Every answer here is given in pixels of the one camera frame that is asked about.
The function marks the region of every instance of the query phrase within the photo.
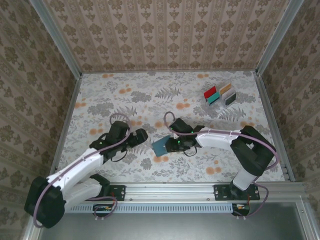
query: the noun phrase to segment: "cable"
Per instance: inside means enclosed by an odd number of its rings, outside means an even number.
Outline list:
[[[188,155],[188,154],[186,154],[186,151],[185,151],[185,150],[183,150],[184,155],[186,155],[187,157],[193,157],[194,155],[196,155],[196,154],[197,154],[197,152],[198,152],[198,150],[197,150],[197,147],[196,147],[196,146],[194,146],[194,148],[195,148],[195,153],[194,153],[194,154],[192,154],[192,155]]]
[[[99,201],[99,200],[105,200],[105,199],[112,199],[114,202],[115,202],[115,205],[113,206],[113,208],[111,209],[111,211],[106,215],[104,216],[103,218],[106,219],[106,218],[109,218],[113,213],[114,211],[117,209],[117,206],[118,206],[118,200],[114,197],[114,196],[101,196],[101,197],[92,197],[92,198],[89,198],[88,201]],[[97,220],[99,217],[97,216],[97,210],[102,208],[102,206],[97,206],[95,209],[94,209],[94,212],[93,212],[93,215],[95,216],[95,219]]]
[[[72,164],[71,166],[69,166],[65,171],[63,171],[59,176],[57,176],[52,182],[50,182],[45,188],[44,190],[41,192],[38,200],[36,201],[36,204],[35,204],[35,207],[34,207],[34,212],[33,212],[33,224],[37,227],[37,228],[43,228],[42,225],[39,225],[37,223],[37,214],[38,214],[38,210],[39,210],[39,205],[40,205],[40,202],[42,200],[42,198],[44,197],[44,195],[46,194],[46,192],[48,191],[48,189],[57,181],[60,181],[62,179],[62,177],[68,173],[71,169],[73,169],[75,166],[77,166],[78,164],[80,164],[81,162],[83,162],[84,160],[86,160],[87,158],[90,158],[91,156],[95,155],[95,154],[98,154],[100,152],[103,152],[105,150],[108,150],[108,149],[111,149],[113,147],[116,147],[120,144],[122,144],[124,141],[126,141],[128,139],[128,137],[130,136],[130,133],[132,132],[132,125],[131,125],[131,122],[130,122],[130,119],[127,115],[123,114],[123,113],[113,113],[111,116],[110,116],[110,124],[112,124],[112,121],[111,119],[114,117],[114,116],[123,116],[125,119],[126,119],[126,122],[129,126],[129,130],[128,130],[128,133],[127,135],[124,137],[124,139],[122,139],[121,141],[113,144],[113,145],[110,145],[110,146],[106,146],[104,148],[101,148],[97,151],[94,151],[92,153],[89,153],[88,155],[84,156],[83,158],[79,159],[78,161],[76,161],[74,164]]]
[[[249,208],[250,208],[250,195],[248,193],[248,201],[246,202],[247,205],[249,205]]]
[[[114,194],[114,192],[113,192],[113,191],[111,192],[111,196],[115,198],[115,194]],[[116,201],[115,201],[115,200],[113,200],[113,202],[112,202],[112,207],[115,205],[115,202],[116,202]]]
[[[278,153],[277,153],[271,146],[269,146],[268,144],[266,144],[264,141],[261,141],[260,139],[257,139],[257,138],[255,138],[255,137],[248,136],[248,135],[245,135],[245,134],[242,134],[242,133],[233,132],[233,131],[226,131],[226,130],[216,130],[216,129],[211,129],[211,130],[209,130],[209,131],[204,130],[204,131],[198,131],[198,132],[192,132],[192,133],[182,133],[182,132],[174,131],[173,129],[171,129],[171,128],[169,127],[169,124],[168,124],[168,122],[167,122],[167,115],[168,115],[168,114],[171,114],[171,115],[172,115],[173,121],[175,121],[176,118],[175,118],[174,113],[171,112],[171,111],[167,111],[167,112],[164,114],[164,117],[163,117],[163,121],[164,121],[165,126],[166,126],[166,127],[169,129],[169,131],[172,132],[172,133],[175,133],[175,134],[181,135],[181,136],[190,136],[190,135],[207,134],[207,133],[225,134],[225,135],[236,135],[236,136],[239,136],[239,137],[243,137],[243,138],[246,138],[246,139],[250,139],[250,140],[252,140],[252,141],[255,141],[255,142],[257,142],[257,143],[265,146],[267,149],[269,149],[269,150],[273,153],[273,155],[275,156],[275,162],[274,162],[273,164],[271,164],[270,166],[268,166],[268,167],[265,169],[265,171],[266,171],[266,170],[269,170],[269,169],[272,169],[272,168],[275,167],[275,166],[279,163],[279,161],[280,161],[280,160],[279,160]],[[267,201],[268,196],[269,196],[269,190],[267,189],[267,187],[262,186],[262,185],[256,183],[256,180],[257,180],[258,178],[259,178],[259,177],[257,176],[257,177],[253,180],[252,183],[253,183],[254,185],[260,187],[260,188],[265,189],[265,190],[266,190],[266,195],[265,195],[264,200],[263,200],[262,203],[260,204],[260,206],[257,208],[257,210],[255,210],[253,213],[247,215],[246,217],[250,217],[250,216],[255,215],[255,214],[263,207],[263,205],[265,204],[265,202]]]
[[[243,216],[243,215],[242,215],[240,212],[238,212],[238,211],[233,211],[233,212],[235,212],[236,214],[238,214],[238,215],[239,215],[238,217],[240,217],[240,218],[248,218],[248,217],[252,217],[253,215],[255,215],[255,214],[256,214],[257,212],[259,212],[259,210],[265,205],[265,203],[266,203],[266,201],[267,201],[267,199],[268,199],[268,196],[269,196],[269,190],[268,190],[268,188],[267,188],[266,186],[260,185],[260,184],[258,184],[258,183],[256,183],[256,182],[253,182],[253,184],[256,185],[256,186],[259,187],[259,188],[265,189],[265,191],[266,191],[265,197],[264,197],[262,203],[260,204],[260,206],[259,206],[253,213],[250,213],[250,214],[248,214],[247,216]]]
[[[111,160],[111,162],[113,162],[113,163],[117,163],[117,162],[121,161],[122,159],[124,159],[124,158],[127,156],[127,153],[128,153],[128,150],[125,150],[125,154],[124,154],[124,156],[123,156],[122,158],[120,158],[120,159],[118,159],[118,160],[115,160],[115,161],[113,161],[112,158],[111,158],[110,160]]]

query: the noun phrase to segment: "wall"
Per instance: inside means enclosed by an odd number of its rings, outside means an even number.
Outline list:
[[[289,0],[44,0],[83,72],[254,69]]]
[[[320,223],[320,1],[305,0],[262,75],[298,181]]]
[[[27,0],[0,1],[0,239],[18,239],[49,173],[75,79]]]

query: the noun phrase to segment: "blue block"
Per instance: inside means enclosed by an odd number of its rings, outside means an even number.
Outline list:
[[[210,106],[211,104],[213,104],[215,101],[217,101],[217,100],[219,99],[219,97],[220,97],[219,92],[216,92],[216,93],[213,94],[212,96],[208,97],[207,99],[208,99],[209,106]]]
[[[161,157],[162,155],[167,154],[167,149],[166,149],[166,142],[171,138],[170,135],[165,136],[161,138],[158,141],[155,141],[154,143],[151,144],[151,148],[153,149],[155,155],[157,157]]]

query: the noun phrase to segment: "red block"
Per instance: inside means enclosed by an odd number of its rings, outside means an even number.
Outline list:
[[[210,88],[208,91],[206,91],[203,95],[204,98],[207,99],[209,97],[211,97],[213,94],[215,94],[217,92],[217,88],[216,86],[213,86],[212,88]]]

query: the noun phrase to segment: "colored block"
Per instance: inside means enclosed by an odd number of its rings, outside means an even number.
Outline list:
[[[213,94],[212,96],[208,97],[208,103],[209,105],[213,104],[215,101],[217,101],[220,97],[219,92],[216,92],[215,94]]]
[[[153,149],[157,157],[160,157],[168,153],[166,149],[166,142],[169,140],[169,138],[171,138],[170,135],[165,136],[151,144],[151,148]]]
[[[220,96],[220,98],[222,99],[223,102],[225,102],[225,100],[230,97],[232,94],[234,94],[236,91],[235,91],[235,88],[234,87],[231,87],[228,91],[226,91],[224,94],[222,94]]]
[[[222,95],[222,94],[224,94],[226,91],[228,91],[229,89],[231,89],[231,83],[229,83],[229,84],[227,84],[227,85],[225,85],[224,87],[222,87],[221,89],[220,89],[220,95]]]
[[[212,96],[213,94],[215,94],[217,92],[217,88],[216,86],[213,86],[212,88],[210,88],[208,91],[206,91],[203,95],[204,95],[204,98],[207,99],[209,98],[210,96]]]
[[[224,104],[226,106],[229,106],[230,104],[232,104],[234,101],[236,100],[236,93],[232,94],[231,96],[229,96],[225,101]]]

